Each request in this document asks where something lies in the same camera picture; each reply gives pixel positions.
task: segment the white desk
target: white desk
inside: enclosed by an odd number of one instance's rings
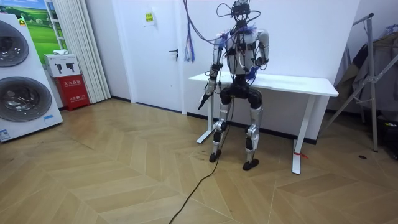
[[[218,76],[223,85],[232,83],[229,72],[221,72],[221,75]],[[208,78],[209,77],[205,74],[201,74],[189,79],[205,83]],[[300,132],[298,133],[298,138],[293,141],[292,172],[294,174],[300,174],[301,148],[303,146],[305,133],[307,132],[308,122],[310,121],[315,99],[317,96],[336,97],[338,96],[338,92],[326,78],[293,77],[285,75],[257,74],[256,81],[254,81],[252,87],[310,95],[308,97],[307,107],[305,109]],[[197,143],[202,143],[214,131],[215,125],[213,124],[213,111],[214,95],[207,101],[207,131],[198,138]]]

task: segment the desk leg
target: desk leg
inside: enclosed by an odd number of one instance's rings
[[[207,131],[198,138],[197,143],[201,144],[216,128],[213,123],[214,95],[207,101]]]
[[[305,109],[303,122],[301,123],[300,132],[298,133],[298,139],[293,140],[293,162],[292,162],[292,172],[294,174],[301,173],[301,147],[303,146],[303,141],[305,137],[305,133],[307,132],[308,122],[311,118],[311,113],[313,109],[313,105],[315,102],[315,95],[310,95],[307,102],[307,107]]]

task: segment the white door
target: white door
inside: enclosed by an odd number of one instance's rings
[[[181,111],[177,53],[169,52],[177,49],[175,4],[173,0],[114,0],[132,100]],[[146,22],[149,12],[153,26]]]

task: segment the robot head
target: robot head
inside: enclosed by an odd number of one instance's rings
[[[250,6],[249,6],[249,1],[248,0],[236,0],[234,5],[232,6],[232,14],[235,18],[235,20],[239,16],[246,16],[248,17],[250,13]]]

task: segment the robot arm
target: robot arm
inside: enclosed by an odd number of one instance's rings
[[[256,63],[258,66],[263,66],[268,63],[268,53],[269,53],[268,31],[260,30],[257,33],[257,38],[259,39],[260,57],[257,58]]]
[[[213,64],[210,68],[210,77],[207,81],[206,91],[200,98],[200,105],[198,107],[198,110],[200,110],[200,108],[205,104],[206,100],[214,93],[214,90],[217,87],[218,72],[223,67],[223,64],[220,62],[220,60],[223,54],[223,43],[225,42],[225,38],[223,38],[223,35],[218,35],[218,37],[219,38],[216,39],[214,43]]]

